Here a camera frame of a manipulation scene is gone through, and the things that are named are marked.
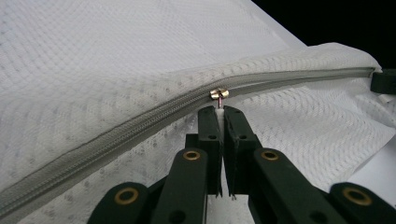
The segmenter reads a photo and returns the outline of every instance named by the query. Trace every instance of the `zipper tape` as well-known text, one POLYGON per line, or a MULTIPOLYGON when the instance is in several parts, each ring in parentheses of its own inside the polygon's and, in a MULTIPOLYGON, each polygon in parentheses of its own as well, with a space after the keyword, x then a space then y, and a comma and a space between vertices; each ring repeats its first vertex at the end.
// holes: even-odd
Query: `zipper tape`
POLYGON ((209 93, 218 87, 232 89, 231 96, 234 97, 310 81, 369 77, 373 72, 374 68, 348 68, 260 73, 227 77, 199 87, 100 134, 3 190, 0 193, 0 220, 2 223, 15 223, 24 218, 123 152, 199 106, 211 102, 209 93))

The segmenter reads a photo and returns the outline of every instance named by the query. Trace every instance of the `zipper teeth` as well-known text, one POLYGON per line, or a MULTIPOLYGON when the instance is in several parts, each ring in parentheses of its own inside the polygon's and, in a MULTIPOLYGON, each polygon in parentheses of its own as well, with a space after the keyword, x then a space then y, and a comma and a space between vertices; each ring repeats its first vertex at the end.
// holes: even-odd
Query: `zipper teeth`
MULTIPOLYGON (((331 71, 301 71, 301 72, 283 72, 282 74, 315 74, 315 73, 340 73, 344 72, 346 74, 354 74, 358 72, 364 72, 364 73, 369 73, 372 72, 373 69, 369 68, 352 68, 352 69, 340 69, 340 70, 331 70, 331 71)), ((32 200, 33 198, 39 196, 41 193, 43 193, 45 190, 52 188, 53 186, 63 182, 66 180, 70 175, 73 175, 77 173, 78 171, 88 167, 95 161, 98 161, 102 159, 104 156, 107 154, 113 152, 118 148, 118 146, 122 145, 125 143, 126 139, 130 139, 128 142, 133 141, 136 139, 136 137, 144 134, 145 132, 149 131, 150 128, 154 127, 157 123, 161 122, 163 119, 166 119, 167 117, 170 117, 173 114, 176 114, 177 112, 180 112, 184 108, 186 108, 189 105, 192 105, 194 102, 197 102, 199 100, 205 99, 206 97, 209 99, 209 92, 219 86, 223 88, 232 88, 232 87, 237 87, 241 85, 246 85, 246 84, 254 84, 254 83, 260 83, 264 81, 268 82, 283 82, 285 85, 288 85, 288 83, 292 82, 292 79, 287 79, 282 80, 285 78, 279 78, 277 76, 274 76, 273 78, 269 77, 263 77, 263 73, 261 74, 252 74, 252 75, 242 75, 242 76, 237 76, 237 77, 228 77, 224 78, 223 80, 215 81, 207 86, 204 86, 196 91, 192 91, 188 94, 182 95, 178 97, 174 101, 170 101, 167 104, 160 105, 157 108, 152 109, 150 112, 148 112, 148 115, 145 115, 144 117, 147 117, 146 119, 143 118, 140 122, 138 122, 137 127, 133 127, 131 129, 131 126, 134 126, 133 121, 136 119, 140 119, 139 117, 130 119, 129 121, 126 121, 123 127, 120 127, 121 130, 129 130, 126 131, 123 135, 120 137, 113 139, 109 144, 106 144, 104 147, 99 147, 95 150, 95 153, 92 153, 89 157, 85 157, 77 162, 74 163, 74 165, 69 166, 67 169, 61 171, 57 175, 53 175, 52 177, 41 181, 40 184, 35 185, 34 188, 26 190, 24 193, 19 194, 18 197, 14 197, 13 200, 10 200, 6 203, 2 204, 2 207, 0 208, 0 216, 3 216, 4 214, 9 213, 16 207, 21 206, 22 204, 32 200)), ((316 75, 316 76, 302 76, 302 77, 297 77, 294 79, 300 79, 304 80, 305 78, 309 79, 309 77, 316 77, 320 78, 323 77, 323 75, 316 75)))

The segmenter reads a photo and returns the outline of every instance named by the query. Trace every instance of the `zipper pull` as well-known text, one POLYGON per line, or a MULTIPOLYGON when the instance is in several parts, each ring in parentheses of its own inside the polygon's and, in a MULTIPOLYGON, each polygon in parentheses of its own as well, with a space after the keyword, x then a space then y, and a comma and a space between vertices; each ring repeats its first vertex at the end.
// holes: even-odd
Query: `zipper pull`
POLYGON ((210 92, 210 98, 219 102, 219 109, 222 109, 222 99, 227 98, 230 95, 227 89, 217 88, 210 92))

